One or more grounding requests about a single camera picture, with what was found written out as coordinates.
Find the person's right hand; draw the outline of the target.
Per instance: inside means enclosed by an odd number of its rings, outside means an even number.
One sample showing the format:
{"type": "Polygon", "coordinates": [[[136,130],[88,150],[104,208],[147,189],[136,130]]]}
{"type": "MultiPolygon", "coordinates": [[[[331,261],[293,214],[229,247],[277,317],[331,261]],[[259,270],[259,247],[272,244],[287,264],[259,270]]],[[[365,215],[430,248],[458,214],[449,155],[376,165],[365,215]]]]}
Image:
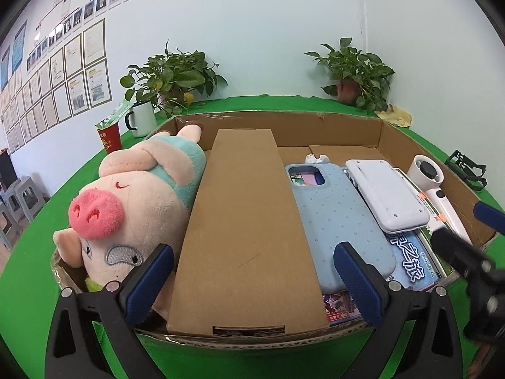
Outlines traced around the person's right hand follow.
{"type": "Polygon", "coordinates": [[[469,379],[505,379],[503,346],[481,344],[467,369],[469,379]]]}

